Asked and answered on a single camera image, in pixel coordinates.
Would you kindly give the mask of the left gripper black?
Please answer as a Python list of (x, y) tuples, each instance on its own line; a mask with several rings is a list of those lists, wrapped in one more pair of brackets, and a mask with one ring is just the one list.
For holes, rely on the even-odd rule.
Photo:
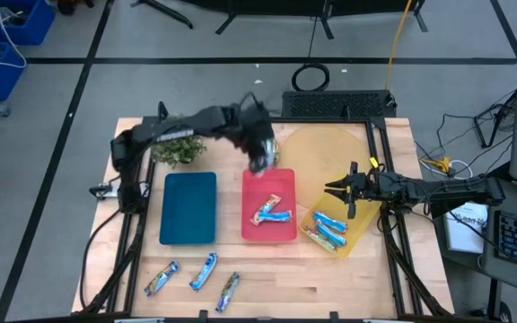
[(267, 168), (267, 155), (275, 139), (269, 112), (263, 103), (256, 103), (240, 111), (231, 136), (233, 144), (249, 156), (249, 170), (261, 174)]

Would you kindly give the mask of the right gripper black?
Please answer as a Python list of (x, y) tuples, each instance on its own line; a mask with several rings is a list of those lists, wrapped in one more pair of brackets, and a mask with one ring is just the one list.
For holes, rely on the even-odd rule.
[(348, 203), (348, 219), (354, 219), (356, 215), (356, 201), (374, 200), (376, 188), (369, 176), (364, 172), (358, 171), (358, 163), (352, 161), (350, 165), (349, 177), (326, 183), (325, 192), (338, 198), (344, 203)]

